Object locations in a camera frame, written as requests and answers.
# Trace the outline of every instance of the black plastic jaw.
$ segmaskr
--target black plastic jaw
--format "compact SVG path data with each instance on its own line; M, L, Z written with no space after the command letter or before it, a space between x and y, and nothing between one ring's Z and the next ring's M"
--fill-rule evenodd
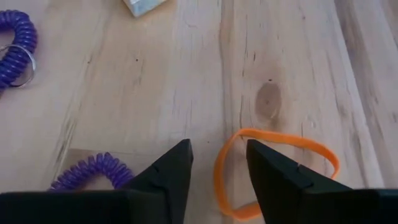
M267 224L398 223L398 190L353 190L256 140L246 157Z
M122 190L1 194L1 223L180 224L192 162L186 139Z

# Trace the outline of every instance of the wooden table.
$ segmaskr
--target wooden table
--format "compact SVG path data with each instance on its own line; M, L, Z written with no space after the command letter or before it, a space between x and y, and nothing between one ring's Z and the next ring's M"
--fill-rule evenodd
M139 173L190 138L186 223L232 222L211 178L219 149L242 127L323 142L351 187L398 187L395 0L169 0L138 19L122 0L0 6L28 12L40 35L37 77L0 99L2 192L45 190L97 152ZM332 172L311 152L270 145ZM228 163L233 205L254 200L244 141Z

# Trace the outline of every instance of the orange rubber band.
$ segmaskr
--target orange rubber band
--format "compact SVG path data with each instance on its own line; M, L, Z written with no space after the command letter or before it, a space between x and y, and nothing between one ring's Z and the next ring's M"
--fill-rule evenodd
M234 140L238 136L261 139L281 144L289 144L292 146L309 149L327 158L331 162L331 164L335 168L335 171L331 176L332 179L334 179L340 171L340 162L337 156L332 151L330 151L326 146L317 143L314 140L290 134L275 133L272 131L263 131L252 128L241 129L228 139L228 141L225 143L221 151L218 153L218 157L215 162L214 177L213 177L214 190L216 193L218 206L220 207L221 212L223 212L224 215L231 216L239 221L247 221L252 218L259 217L261 215L261 209L258 202L254 202L249 205L233 209L227 199L225 186L224 186L224 179L223 179L224 161L229 149L231 149Z

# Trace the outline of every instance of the purple coiled keychain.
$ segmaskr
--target purple coiled keychain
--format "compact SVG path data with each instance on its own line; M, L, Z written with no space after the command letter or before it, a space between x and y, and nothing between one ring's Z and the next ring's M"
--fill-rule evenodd
M0 51L9 49L0 61L0 91L26 86L33 79L36 68L33 53L37 45L37 31L29 16L15 10L0 11L0 32L7 30L13 30L15 38L12 44L0 48ZM32 75L23 84L13 84L25 72L30 61Z
M124 163L106 152L97 154L95 158L88 157L88 162L79 161L77 165L71 166L69 170L58 176L49 190L76 190L98 174L105 175L115 189L119 189L134 178Z
M37 31L29 16L15 10L0 11L0 32L7 30L13 30L15 38L12 44L0 47L0 51L9 49L0 61L0 91L26 86L36 69L33 53L37 46ZM25 72L29 61L32 62L32 75L23 84L13 84ZM131 170L119 159L108 152L99 153L95 158L90 156L88 162L79 161L59 175L49 190L76 190L98 174L105 175L115 189L133 178Z

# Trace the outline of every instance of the purple spiral cord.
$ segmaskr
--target purple spiral cord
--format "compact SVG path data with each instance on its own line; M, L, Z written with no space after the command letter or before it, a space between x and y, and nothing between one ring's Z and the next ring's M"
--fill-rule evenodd
M20 11L0 11L0 32L14 30L12 44L19 45L30 53L34 53L37 45L37 32L29 16ZM24 73L30 59L17 47L10 47L0 61L0 90L13 86L17 78Z
M96 158L88 157L88 163L81 160L77 165L71 166L69 170L58 176L49 190L75 190L84 186L98 174L105 175L115 189L119 189L134 178L131 170L124 163L106 152L104 155L97 154Z

